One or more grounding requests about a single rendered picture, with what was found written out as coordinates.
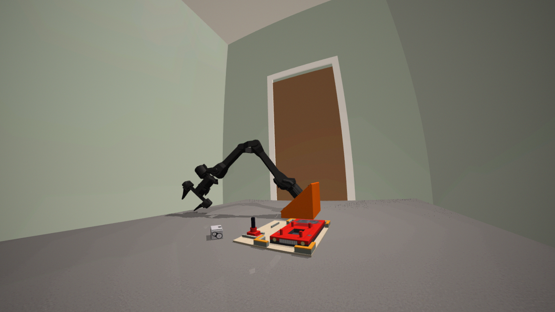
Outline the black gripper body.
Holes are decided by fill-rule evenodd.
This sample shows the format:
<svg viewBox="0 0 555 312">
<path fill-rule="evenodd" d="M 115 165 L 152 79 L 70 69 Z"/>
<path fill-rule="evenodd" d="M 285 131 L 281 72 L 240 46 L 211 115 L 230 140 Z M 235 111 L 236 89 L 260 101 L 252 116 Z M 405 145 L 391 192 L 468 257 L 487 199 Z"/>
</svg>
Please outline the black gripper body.
<svg viewBox="0 0 555 312">
<path fill-rule="evenodd" d="M 207 190 L 209 190 L 209 188 L 206 188 L 202 184 L 202 182 L 196 187 L 196 189 L 193 188 L 194 184 L 190 180 L 183 182 L 182 186 L 186 188 L 186 190 L 190 189 L 191 191 L 193 191 L 193 193 L 196 194 L 197 197 L 203 201 L 202 205 L 205 208 L 208 208 L 212 205 L 212 201 L 209 198 L 206 199 L 203 197 L 203 195 L 207 192 Z"/>
</svg>

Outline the red toy car body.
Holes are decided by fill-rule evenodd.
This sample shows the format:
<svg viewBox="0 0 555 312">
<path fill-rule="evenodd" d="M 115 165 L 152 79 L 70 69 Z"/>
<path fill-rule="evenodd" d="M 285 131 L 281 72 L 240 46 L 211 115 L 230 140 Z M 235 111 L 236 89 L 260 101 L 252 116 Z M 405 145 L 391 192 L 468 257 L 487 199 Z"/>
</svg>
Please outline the red toy car body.
<svg viewBox="0 0 555 312">
<path fill-rule="evenodd" d="M 304 246 L 308 247 L 311 242 L 317 239 L 325 221 L 295 219 L 282 229 L 270 236 L 270 243 L 285 246 Z"/>
</svg>

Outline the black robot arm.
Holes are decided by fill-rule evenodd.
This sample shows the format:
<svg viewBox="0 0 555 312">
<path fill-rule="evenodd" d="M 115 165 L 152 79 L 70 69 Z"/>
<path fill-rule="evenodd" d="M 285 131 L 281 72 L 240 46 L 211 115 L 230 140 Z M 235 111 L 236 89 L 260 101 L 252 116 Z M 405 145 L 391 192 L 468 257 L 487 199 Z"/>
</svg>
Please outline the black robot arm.
<svg viewBox="0 0 555 312">
<path fill-rule="evenodd" d="M 209 188 L 209 190 L 207 190 L 207 192 L 205 193 L 205 196 L 208 194 L 208 192 L 210 191 L 210 187 L 213 184 L 218 185 L 218 179 L 222 179 L 226 175 L 228 168 L 230 168 L 230 166 L 243 153 L 255 153 L 255 155 L 260 157 L 261 160 L 265 163 L 266 167 L 275 177 L 273 181 L 275 182 L 277 187 L 289 191 L 293 198 L 296 198 L 303 191 L 299 187 L 299 185 L 296 184 L 297 181 L 294 178 L 288 178 L 285 174 L 280 172 L 278 168 L 276 168 L 275 164 L 271 161 L 268 155 L 266 155 L 259 140 L 251 140 L 238 144 L 238 146 L 229 156 L 224 159 L 223 162 L 218 163 L 212 168 L 207 168 L 205 164 L 196 167 L 195 172 L 200 179 L 203 179 L 202 184 L 206 188 Z M 218 179 L 216 179 L 214 176 Z"/>
</svg>

